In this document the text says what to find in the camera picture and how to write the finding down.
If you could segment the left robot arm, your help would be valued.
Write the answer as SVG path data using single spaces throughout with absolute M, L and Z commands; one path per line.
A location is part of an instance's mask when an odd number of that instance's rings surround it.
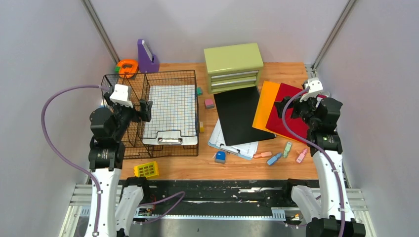
M 87 237 L 127 237 L 139 204 L 151 199 L 145 177 L 127 178 L 117 190 L 122 172 L 125 145 L 122 138 L 133 122 L 151 120 L 151 101 L 140 100 L 140 109 L 118 103 L 112 109 L 98 108 L 90 114 L 93 137 L 88 155 L 92 174 L 92 198 Z

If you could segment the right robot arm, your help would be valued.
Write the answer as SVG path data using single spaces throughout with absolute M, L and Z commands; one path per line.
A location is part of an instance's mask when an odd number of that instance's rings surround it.
M 307 138 L 319 177 L 320 198 L 301 182 L 282 192 L 283 202 L 302 212 L 308 237 L 364 237 L 364 224 L 356 221 L 349 204 L 343 175 L 340 137 L 336 132 L 342 103 L 319 96 L 302 101 L 286 96 L 274 102 L 281 119 L 302 119 L 308 125 Z

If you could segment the red folder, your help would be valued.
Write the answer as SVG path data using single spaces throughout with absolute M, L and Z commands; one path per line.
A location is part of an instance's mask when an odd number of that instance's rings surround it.
M 285 96 L 294 96 L 295 94 L 302 91 L 301 88 L 294 87 L 292 85 L 281 83 L 280 88 L 278 90 L 277 96 L 275 101 L 281 101 Z M 304 123 L 301 118 L 291 118 L 291 113 L 293 109 L 290 108 L 286 111 L 285 121 L 288 127 L 298 136 L 307 139 L 307 131 L 309 126 Z M 283 137 L 288 137 L 295 141 L 300 141 L 294 135 L 289 133 L 283 125 L 282 119 L 278 117 L 277 110 L 273 106 L 272 111 L 270 113 L 266 128 L 281 135 Z

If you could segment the orange folder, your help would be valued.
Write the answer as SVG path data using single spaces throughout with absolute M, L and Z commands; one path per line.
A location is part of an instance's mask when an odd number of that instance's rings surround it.
M 271 82 L 271 81 L 263 82 L 255 116 L 252 123 L 253 128 L 276 134 L 275 132 L 267 129 L 266 125 L 267 125 L 270 113 L 272 111 L 273 104 L 276 99 L 280 85 L 281 85 L 280 83 Z

